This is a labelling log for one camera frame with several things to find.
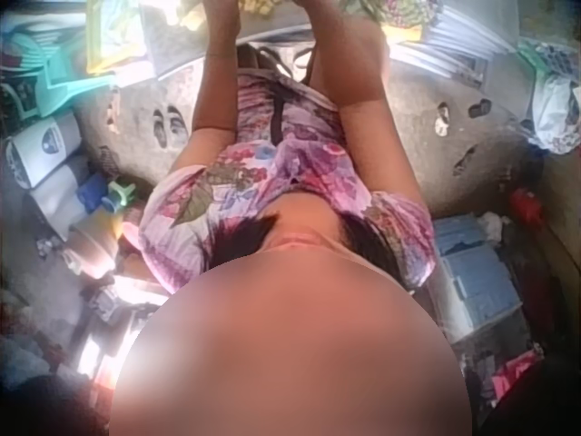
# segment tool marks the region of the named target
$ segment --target pink floral dress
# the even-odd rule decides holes
[[[201,273],[198,243],[207,238],[209,226],[235,225],[297,188],[374,222],[408,287],[428,278],[435,264],[428,211],[402,195],[365,187],[331,101],[273,72],[241,70],[239,111],[237,144],[209,167],[170,174],[145,208],[143,258],[168,291],[176,292]]]

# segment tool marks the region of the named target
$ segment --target dress sleeve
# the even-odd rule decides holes
[[[399,194],[371,193],[365,217],[386,236],[405,284],[418,288],[436,265],[434,227],[428,210]]]
[[[201,269],[198,229],[194,232],[188,223],[175,224],[205,168],[201,165],[182,168],[162,180],[153,190],[140,224],[143,259],[171,293],[182,288]]]

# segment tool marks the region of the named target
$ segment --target pink cloth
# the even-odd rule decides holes
[[[276,93],[285,94],[282,142],[271,142]],[[431,274],[433,228],[422,206],[402,195],[370,192],[344,146],[335,106],[307,86],[271,72],[239,78],[238,143],[210,167],[170,174],[153,191],[140,229],[143,258],[176,292],[201,273],[197,242],[209,225],[236,224],[297,188],[326,198],[338,211],[374,222],[385,234],[409,287]]]

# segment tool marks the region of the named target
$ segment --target woman's left arm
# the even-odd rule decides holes
[[[210,43],[193,113],[192,136],[171,172],[192,165],[211,165],[227,146],[236,141],[236,37],[241,27],[238,0],[204,0],[203,3]]]

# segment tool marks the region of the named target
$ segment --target woman's arm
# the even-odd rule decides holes
[[[385,95],[385,36],[370,20],[344,16],[334,0],[297,3],[310,17],[324,85],[339,107],[361,180],[371,191],[401,193],[424,204]]]
[[[202,85],[193,113],[192,136],[172,166],[210,165],[236,141],[238,123],[238,61],[240,32],[237,0],[204,0],[210,43]]]

